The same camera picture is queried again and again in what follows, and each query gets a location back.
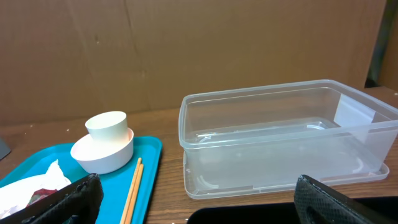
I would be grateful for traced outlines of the white paper cup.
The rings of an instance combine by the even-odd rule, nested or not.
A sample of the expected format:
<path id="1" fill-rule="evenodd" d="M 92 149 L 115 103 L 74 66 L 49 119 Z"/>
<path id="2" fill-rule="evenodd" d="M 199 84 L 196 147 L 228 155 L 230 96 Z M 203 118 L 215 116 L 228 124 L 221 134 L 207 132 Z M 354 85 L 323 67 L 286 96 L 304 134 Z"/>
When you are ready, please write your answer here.
<path id="1" fill-rule="evenodd" d="M 124 144 L 129 141 L 127 114 L 122 111 L 98 114 L 87 120 L 85 127 L 96 142 Z"/>

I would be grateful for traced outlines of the red snack wrapper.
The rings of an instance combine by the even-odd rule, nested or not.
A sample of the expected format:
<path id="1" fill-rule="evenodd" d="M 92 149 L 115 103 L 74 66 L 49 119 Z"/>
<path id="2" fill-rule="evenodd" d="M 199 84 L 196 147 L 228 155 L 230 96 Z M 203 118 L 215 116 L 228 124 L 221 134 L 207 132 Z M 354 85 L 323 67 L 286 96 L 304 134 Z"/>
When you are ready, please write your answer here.
<path id="1" fill-rule="evenodd" d="M 55 192 L 57 192 L 57 189 L 55 190 L 49 190 L 49 189 L 39 189 L 36 190 L 33 195 L 31 196 L 28 204 L 26 205 L 26 207 L 38 202 L 39 200 L 42 200 L 45 197 L 48 197 L 49 195 L 54 194 Z"/>

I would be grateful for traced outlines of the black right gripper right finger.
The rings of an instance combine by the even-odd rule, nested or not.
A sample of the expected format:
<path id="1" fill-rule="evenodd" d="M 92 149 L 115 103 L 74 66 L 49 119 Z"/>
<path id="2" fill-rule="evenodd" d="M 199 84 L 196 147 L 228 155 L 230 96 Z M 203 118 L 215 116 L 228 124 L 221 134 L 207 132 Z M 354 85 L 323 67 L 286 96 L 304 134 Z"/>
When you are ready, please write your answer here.
<path id="1" fill-rule="evenodd" d="M 395 222 L 307 175 L 301 175 L 297 180 L 294 204 L 301 223 Z"/>

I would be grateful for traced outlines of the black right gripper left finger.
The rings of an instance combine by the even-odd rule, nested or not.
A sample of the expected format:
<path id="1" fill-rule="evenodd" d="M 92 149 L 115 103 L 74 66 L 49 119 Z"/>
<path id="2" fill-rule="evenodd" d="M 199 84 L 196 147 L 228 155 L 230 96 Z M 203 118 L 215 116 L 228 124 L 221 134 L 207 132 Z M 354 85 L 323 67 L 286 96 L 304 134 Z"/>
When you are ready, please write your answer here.
<path id="1" fill-rule="evenodd" d="M 99 175 L 89 174 L 54 194 L 1 219 L 1 223 L 95 223 L 103 197 Z"/>

